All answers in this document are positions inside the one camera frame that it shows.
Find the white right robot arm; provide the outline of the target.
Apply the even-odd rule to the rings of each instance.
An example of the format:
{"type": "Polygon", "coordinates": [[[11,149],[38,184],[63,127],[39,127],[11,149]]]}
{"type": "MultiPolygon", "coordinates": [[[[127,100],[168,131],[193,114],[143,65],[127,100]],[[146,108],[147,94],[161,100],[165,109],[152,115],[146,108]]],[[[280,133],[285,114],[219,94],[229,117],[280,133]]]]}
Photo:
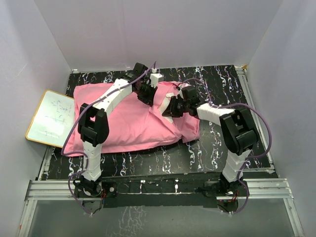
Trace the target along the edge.
{"type": "Polygon", "coordinates": [[[200,100],[195,87],[190,85],[181,88],[178,95],[172,96],[162,116],[179,118],[185,113],[199,119],[219,125],[228,155],[226,164],[217,182],[205,181],[198,192],[207,197],[218,194],[231,196],[244,183],[243,167],[259,140],[259,134],[251,113],[247,109],[216,108],[200,100]]]}

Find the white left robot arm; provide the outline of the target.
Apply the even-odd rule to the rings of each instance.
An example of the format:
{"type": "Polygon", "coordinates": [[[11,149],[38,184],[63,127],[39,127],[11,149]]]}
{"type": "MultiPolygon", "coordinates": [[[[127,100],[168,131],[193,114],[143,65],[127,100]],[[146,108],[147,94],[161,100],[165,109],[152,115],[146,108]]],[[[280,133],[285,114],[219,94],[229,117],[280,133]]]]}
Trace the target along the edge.
{"type": "Polygon", "coordinates": [[[102,191],[100,159],[102,144],[110,133],[109,115],[133,92],[141,102],[152,106],[158,82],[162,79],[163,76],[154,67],[149,69],[136,63],[133,70],[121,74],[99,99],[81,105],[78,133],[83,144],[84,168],[77,188],[86,195],[97,197],[102,191]]]}

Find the pink satin pillowcase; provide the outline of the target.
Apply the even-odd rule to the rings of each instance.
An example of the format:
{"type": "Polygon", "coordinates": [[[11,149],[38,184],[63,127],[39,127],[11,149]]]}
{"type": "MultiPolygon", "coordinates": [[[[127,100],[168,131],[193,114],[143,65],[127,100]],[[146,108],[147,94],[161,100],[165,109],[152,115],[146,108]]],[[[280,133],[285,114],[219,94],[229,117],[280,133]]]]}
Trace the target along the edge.
{"type": "Polygon", "coordinates": [[[175,81],[160,82],[153,106],[141,102],[136,93],[125,97],[109,115],[109,136],[101,152],[133,152],[197,140],[200,136],[197,118],[188,113],[180,118],[162,116],[171,96],[178,94],[178,85],[175,81]]]}

